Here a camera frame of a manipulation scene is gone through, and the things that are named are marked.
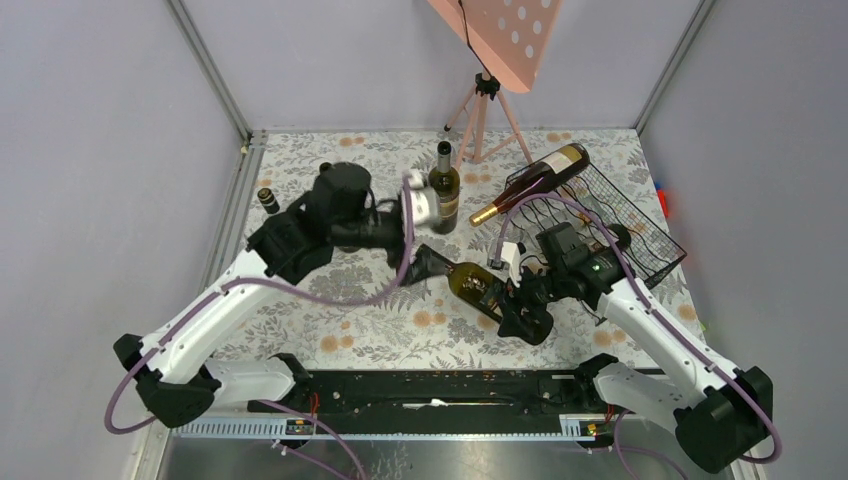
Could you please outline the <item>green wine bottle grey cap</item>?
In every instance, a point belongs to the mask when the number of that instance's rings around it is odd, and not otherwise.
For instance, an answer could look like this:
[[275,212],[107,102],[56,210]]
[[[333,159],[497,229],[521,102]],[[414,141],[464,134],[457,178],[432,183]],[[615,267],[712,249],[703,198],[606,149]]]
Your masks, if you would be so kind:
[[457,298],[497,324],[503,322],[500,301],[506,293],[504,280],[472,262],[449,262],[444,270],[449,289]]

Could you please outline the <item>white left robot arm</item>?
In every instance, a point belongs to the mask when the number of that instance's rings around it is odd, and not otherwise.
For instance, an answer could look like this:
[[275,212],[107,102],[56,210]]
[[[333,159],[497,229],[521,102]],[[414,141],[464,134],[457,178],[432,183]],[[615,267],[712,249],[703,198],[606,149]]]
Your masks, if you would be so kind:
[[370,172],[325,163],[312,187],[287,207],[272,192],[259,199],[267,216],[233,262],[179,315],[113,346],[152,421],[186,425],[213,407],[276,401],[296,411],[309,401],[307,373],[289,354],[262,361],[217,361],[214,352],[276,293],[305,298],[299,283],[328,265],[338,248],[382,249],[398,287],[410,265],[415,230],[439,220],[439,197],[418,171],[402,176],[397,196],[376,200]]

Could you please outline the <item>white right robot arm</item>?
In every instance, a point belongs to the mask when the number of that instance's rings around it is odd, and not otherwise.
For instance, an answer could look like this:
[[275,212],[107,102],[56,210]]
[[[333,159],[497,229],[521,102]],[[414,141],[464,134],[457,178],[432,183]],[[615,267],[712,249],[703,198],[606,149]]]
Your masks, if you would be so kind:
[[645,417],[671,432],[709,473],[747,460],[748,451],[767,438],[779,455],[771,379],[758,367],[739,369],[686,330],[623,258],[627,229],[614,225],[606,234],[610,245],[592,250],[569,223],[541,232],[537,242],[547,267],[539,273],[523,266],[521,244],[499,240],[495,247],[495,261],[509,267],[509,295],[518,305],[546,318],[551,303],[583,301],[629,335],[668,378],[595,357],[587,364],[589,375],[573,386],[577,405],[597,412],[611,403]]

